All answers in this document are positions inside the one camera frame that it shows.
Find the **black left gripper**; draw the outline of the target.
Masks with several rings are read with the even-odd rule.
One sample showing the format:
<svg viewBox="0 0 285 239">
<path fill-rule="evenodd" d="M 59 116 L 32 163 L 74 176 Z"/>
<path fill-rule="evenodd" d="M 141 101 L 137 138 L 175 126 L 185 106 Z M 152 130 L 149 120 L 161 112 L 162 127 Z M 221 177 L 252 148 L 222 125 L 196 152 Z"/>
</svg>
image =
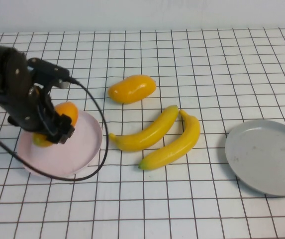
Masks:
<svg viewBox="0 0 285 239">
<path fill-rule="evenodd" d="M 11 84 L 0 90 L 0 106 L 9 114 L 10 124 L 44 134 L 50 143 L 65 144 L 75 131 L 72 119 L 54 110 L 45 87 Z"/>
</svg>

